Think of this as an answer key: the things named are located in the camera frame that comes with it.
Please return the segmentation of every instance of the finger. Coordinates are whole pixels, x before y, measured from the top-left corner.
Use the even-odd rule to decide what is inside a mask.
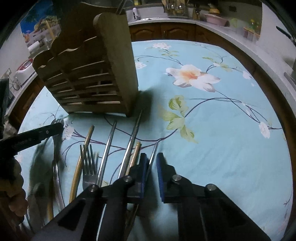
[[[21,208],[15,211],[15,214],[19,217],[22,217],[26,214],[27,209],[28,209],[28,201],[26,199],[23,199]]]
[[[20,193],[22,191],[23,184],[24,184],[23,177],[21,175],[16,176],[16,179],[11,185],[11,188],[9,190],[6,190],[7,195],[9,197],[13,197],[14,195]]]
[[[15,165],[13,168],[13,175],[16,177],[17,175],[19,175],[22,171],[22,168],[19,164],[19,162],[15,159]]]
[[[0,179],[0,191],[7,191],[11,189],[11,184],[7,179]]]
[[[11,199],[10,199],[10,202],[9,202],[9,208],[11,211],[15,212],[16,210],[19,210],[22,208],[22,203],[23,203],[23,200],[26,198],[26,192],[24,191],[24,189],[22,189],[22,191],[13,196]]]

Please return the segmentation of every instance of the metal chopstick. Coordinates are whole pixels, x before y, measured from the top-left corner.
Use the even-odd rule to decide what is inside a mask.
[[[139,114],[138,119],[137,119],[137,121],[135,123],[135,126],[133,127],[133,132],[131,134],[129,143],[128,143],[127,147],[126,147],[126,152],[125,152],[125,154],[123,156],[123,160],[122,160],[122,163],[121,163],[121,166],[120,166],[120,170],[119,170],[119,174],[118,174],[117,179],[123,177],[125,175],[125,173],[126,173],[127,164],[129,163],[129,159],[130,159],[130,156],[131,156],[131,150],[133,148],[133,144],[135,142],[136,135],[138,133],[141,115],[142,115],[142,110],[140,111],[140,114]]]
[[[147,181],[149,173],[151,172],[153,161],[154,161],[154,158],[156,156],[157,147],[158,147],[158,142],[155,143],[152,154],[151,154],[151,157],[150,157],[150,160],[149,160],[149,166],[148,166],[148,170],[147,170],[147,173],[146,173],[145,182]]]
[[[111,142],[112,142],[112,138],[113,138],[113,134],[116,128],[116,124],[117,121],[114,121],[113,126],[111,128],[107,143],[106,143],[106,147],[102,156],[102,161],[101,161],[101,165],[100,165],[100,169],[98,171],[98,176],[96,179],[96,185],[98,185],[99,187],[102,186],[102,182],[103,182],[103,176],[104,176],[104,172],[105,172],[105,167],[106,167],[106,163],[107,163],[107,158],[108,158],[108,154],[109,154],[109,150],[110,150],[110,146],[111,146]]]

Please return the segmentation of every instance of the white flower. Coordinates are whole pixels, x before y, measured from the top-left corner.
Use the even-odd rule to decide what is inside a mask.
[[[265,138],[269,138],[270,137],[270,131],[268,129],[268,126],[264,123],[264,122],[260,122],[259,124],[259,129],[261,131],[261,134],[265,137]]]
[[[220,78],[201,72],[192,64],[184,65],[181,69],[167,68],[166,72],[175,77],[173,84],[182,88],[193,86],[203,91],[215,92],[212,84],[220,81]]]
[[[252,79],[252,76],[251,76],[248,72],[246,72],[246,71],[243,71],[243,72],[242,72],[242,76],[243,76],[245,79],[248,79],[248,80]]]
[[[167,43],[156,43],[152,45],[152,48],[169,49],[171,46]]]
[[[146,67],[147,65],[143,64],[142,62],[135,62],[136,69],[142,69]]]
[[[66,140],[70,140],[73,132],[74,132],[74,127],[72,127],[72,126],[65,127],[63,134],[62,134],[62,138],[66,139]]]

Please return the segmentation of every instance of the silver utensil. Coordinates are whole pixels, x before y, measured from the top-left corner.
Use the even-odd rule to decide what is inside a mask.
[[[158,147],[158,142],[155,143],[151,157],[150,157],[149,166],[148,166],[148,170],[147,170],[146,177],[145,177],[145,182],[147,182],[148,177],[149,177],[149,173],[151,172],[153,161],[156,156],[157,147]],[[133,228],[133,224],[136,219],[136,213],[138,211],[138,208],[139,208],[139,204],[134,204],[133,210],[131,211],[131,213],[127,217],[126,226],[125,226],[125,230],[124,230],[124,241],[126,241],[128,239],[128,236]]]
[[[65,202],[62,194],[61,184],[59,181],[59,168],[58,161],[60,159],[60,149],[62,145],[62,134],[52,137],[54,141],[54,159],[52,161],[53,179],[54,179],[54,194],[57,201],[58,211],[60,212],[65,208]]]
[[[96,153],[95,156],[93,154],[92,146],[89,145],[89,148],[86,145],[80,145],[80,155],[82,160],[82,188],[85,190],[89,185],[93,185],[96,183],[97,170],[98,170],[98,159],[99,155]]]
[[[101,165],[100,165],[100,169],[98,172],[98,176],[96,179],[96,185],[98,185],[99,187],[102,186],[102,182],[103,182],[103,176],[104,176],[104,172],[105,172],[105,167],[106,167],[106,163],[107,163],[107,158],[108,158],[108,154],[109,154],[109,150],[110,150],[110,146],[111,146],[111,142],[113,139],[113,134],[116,128],[116,124],[117,121],[114,121],[113,126],[111,128],[107,143],[106,143],[106,147],[102,156],[102,161],[101,161]]]
[[[127,169],[127,164],[129,163],[130,156],[131,156],[131,150],[133,148],[136,135],[138,133],[141,115],[142,115],[142,110],[140,111],[140,114],[139,114],[139,116],[137,118],[137,121],[135,123],[135,126],[133,127],[133,132],[131,134],[131,137],[130,137],[128,146],[126,147],[126,152],[124,153],[123,160],[122,160],[122,163],[121,163],[121,166],[120,166],[120,170],[119,170],[119,174],[118,174],[118,178],[117,179],[125,176],[126,169]]]

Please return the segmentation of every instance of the dish rack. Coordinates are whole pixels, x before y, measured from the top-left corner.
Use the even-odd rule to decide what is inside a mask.
[[[162,0],[162,4],[169,18],[188,18],[185,0]]]
[[[79,3],[33,67],[68,113],[131,114],[138,80],[126,14]]]

